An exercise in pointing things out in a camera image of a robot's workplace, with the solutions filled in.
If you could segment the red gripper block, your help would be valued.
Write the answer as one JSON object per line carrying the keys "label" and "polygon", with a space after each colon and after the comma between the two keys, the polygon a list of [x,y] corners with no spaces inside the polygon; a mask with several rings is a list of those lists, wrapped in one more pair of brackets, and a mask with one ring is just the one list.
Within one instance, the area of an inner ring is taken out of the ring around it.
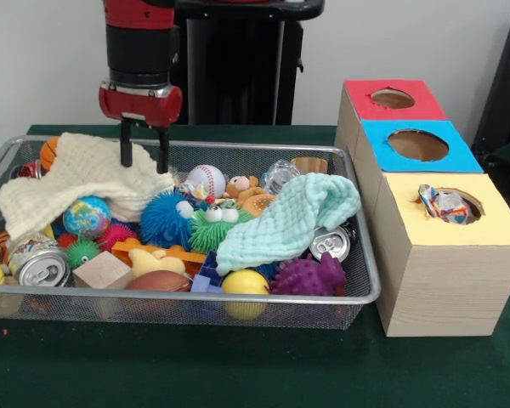
{"label": "red gripper block", "polygon": [[99,87],[99,106],[109,118],[120,124],[120,158],[124,167],[133,165],[130,140],[132,120],[156,128],[159,139],[156,171],[167,173],[169,168],[169,126],[176,122],[183,104],[179,87],[126,88],[113,82],[102,82]]}

